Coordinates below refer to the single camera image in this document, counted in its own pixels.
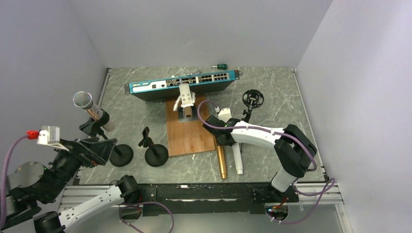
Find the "blue network switch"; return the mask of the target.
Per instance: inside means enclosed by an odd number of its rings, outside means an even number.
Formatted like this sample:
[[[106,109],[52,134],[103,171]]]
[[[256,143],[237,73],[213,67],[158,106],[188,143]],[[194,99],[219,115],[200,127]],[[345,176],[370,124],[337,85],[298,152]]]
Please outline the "blue network switch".
[[[205,94],[225,90],[231,83],[240,79],[241,70],[170,77],[158,80],[126,83],[124,91],[143,101],[163,101],[180,95],[179,86],[187,84],[190,91]]]

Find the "black tripod shock-mount stand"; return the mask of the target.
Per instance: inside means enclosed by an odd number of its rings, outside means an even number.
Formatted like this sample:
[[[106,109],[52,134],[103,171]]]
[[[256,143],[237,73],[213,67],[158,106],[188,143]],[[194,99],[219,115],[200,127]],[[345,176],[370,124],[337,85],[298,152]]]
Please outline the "black tripod shock-mount stand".
[[[264,95],[258,90],[250,89],[244,92],[242,102],[247,107],[242,113],[244,115],[242,121],[248,123],[252,115],[252,110],[261,107],[264,103]]]

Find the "wooden board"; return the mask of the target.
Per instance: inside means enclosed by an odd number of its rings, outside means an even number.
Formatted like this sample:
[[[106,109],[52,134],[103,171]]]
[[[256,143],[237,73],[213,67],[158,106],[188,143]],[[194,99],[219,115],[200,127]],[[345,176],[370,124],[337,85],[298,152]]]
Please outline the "wooden board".
[[[203,127],[203,122],[198,119],[180,122],[178,113],[172,110],[174,102],[173,98],[165,102],[169,156],[214,151],[214,137]]]

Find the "glitter mesh-head microphone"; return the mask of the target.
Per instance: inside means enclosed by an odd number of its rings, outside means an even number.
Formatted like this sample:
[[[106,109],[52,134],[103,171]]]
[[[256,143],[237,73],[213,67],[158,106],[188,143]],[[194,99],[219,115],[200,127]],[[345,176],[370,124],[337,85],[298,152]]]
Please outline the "glitter mesh-head microphone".
[[[103,128],[107,132],[114,131],[115,124],[110,119],[110,115],[93,101],[90,93],[85,91],[76,92],[72,100],[76,107],[84,109],[93,120],[104,119],[106,123],[103,125]]]

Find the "black round-base stand with clip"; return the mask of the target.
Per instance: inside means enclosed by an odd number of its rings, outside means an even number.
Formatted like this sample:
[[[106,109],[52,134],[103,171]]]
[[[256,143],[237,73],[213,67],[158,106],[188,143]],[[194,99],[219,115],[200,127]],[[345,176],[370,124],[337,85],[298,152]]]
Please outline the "black round-base stand with clip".
[[[168,149],[161,144],[155,144],[153,140],[149,137],[149,132],[149,127],[145,127],[143,129],[143,138],[138,143],[138,146],[147,148],[147,150],[145,151],[146,163],[152,167],[159,167],[167,162],[169,158]]]

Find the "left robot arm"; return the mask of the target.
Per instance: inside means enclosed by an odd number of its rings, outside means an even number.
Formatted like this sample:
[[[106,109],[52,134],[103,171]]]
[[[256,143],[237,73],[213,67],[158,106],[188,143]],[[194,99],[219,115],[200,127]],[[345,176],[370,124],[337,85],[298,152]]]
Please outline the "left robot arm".
[[[5,171],[0,188],[1,230],[32,219],[41,211],[38,203],[54,203],[80,167],[105,165],[116,142],[116,139],[61,139],[57,142],[57,156],[50,168],[38,162],[27,162],[12,174]],[[135,178],[125,175],[115,185],[82,204],[35,218],[36,231],[62,233],[114,205],[132,204],[140,197]]]

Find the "gold microphone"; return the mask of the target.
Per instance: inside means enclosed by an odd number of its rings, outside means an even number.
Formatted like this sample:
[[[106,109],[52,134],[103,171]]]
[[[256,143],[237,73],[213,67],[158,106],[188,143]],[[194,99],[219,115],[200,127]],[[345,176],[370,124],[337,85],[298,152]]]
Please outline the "gold microphone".
[[[227,168],[226,168],[226,159],[224,153],[224,147],[219,145],[216,140],[214,140],[217,158],[218,158],[218,167],[222,180],[227,179]]]

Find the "green-handled screwdriver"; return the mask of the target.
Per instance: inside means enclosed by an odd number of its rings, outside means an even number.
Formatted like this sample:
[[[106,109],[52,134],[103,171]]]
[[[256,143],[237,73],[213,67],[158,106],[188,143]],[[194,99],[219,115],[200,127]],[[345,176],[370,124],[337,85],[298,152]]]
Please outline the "green-handled screwdriver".
[[[212,66],[212,68],[216,68],[219,70],[227,70],[228,65],[227,64],[217,64],[217,65]]]

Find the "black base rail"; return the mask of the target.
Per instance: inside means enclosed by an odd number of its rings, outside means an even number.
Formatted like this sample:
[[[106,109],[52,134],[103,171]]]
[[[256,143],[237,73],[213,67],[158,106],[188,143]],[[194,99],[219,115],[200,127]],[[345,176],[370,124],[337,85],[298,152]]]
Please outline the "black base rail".
[[[157,216],[163,208],[173,214],[237,213],[263,214],[264,206],[299,202],[289,187],[281,193],[269,182],[258,183],[138,183],[126,196],[127,204],[143,206],[143,216]]]

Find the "white microphone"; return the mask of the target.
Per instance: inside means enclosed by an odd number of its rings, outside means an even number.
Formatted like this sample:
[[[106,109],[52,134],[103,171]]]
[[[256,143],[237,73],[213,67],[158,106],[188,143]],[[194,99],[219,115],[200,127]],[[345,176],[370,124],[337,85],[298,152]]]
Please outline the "white microphone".
[[[240,144],[235,143],[232,146],[232,151],[233,151],[235,168],[236,168],[237,174],[242,175],[243,174],[243,163],[242,163],[242,157],[241,157]]]

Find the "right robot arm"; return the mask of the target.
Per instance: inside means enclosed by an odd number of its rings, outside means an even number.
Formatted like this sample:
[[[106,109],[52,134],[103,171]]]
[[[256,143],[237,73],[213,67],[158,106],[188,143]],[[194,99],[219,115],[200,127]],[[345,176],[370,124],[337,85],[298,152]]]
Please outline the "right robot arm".
[[[216,137],[220,145],[251,144],[275,151],[281,168],[268,187],[268,196],[273,201],[282,200],[291,184],[310,171],[310,165],[313,165],[311,171],[317,169],[314,157],[318,150],[296,125],[268,128],[236,118],[224,122],[215,116],[202,122],[203,127]]]

